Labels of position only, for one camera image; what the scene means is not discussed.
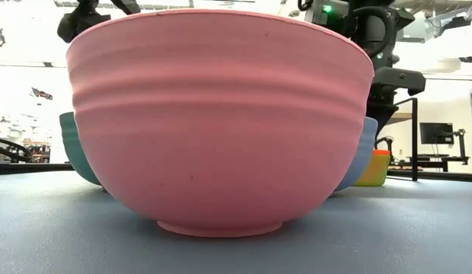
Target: gray table surface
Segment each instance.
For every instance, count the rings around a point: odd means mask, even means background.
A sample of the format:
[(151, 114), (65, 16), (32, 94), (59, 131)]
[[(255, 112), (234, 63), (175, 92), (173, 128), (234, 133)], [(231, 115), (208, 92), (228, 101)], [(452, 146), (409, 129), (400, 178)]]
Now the gray table surface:
[(472, 183), (349, 188), (272, 234), (161, 230), (74, 172), (0, 176), (0, 273), (472, 273)]

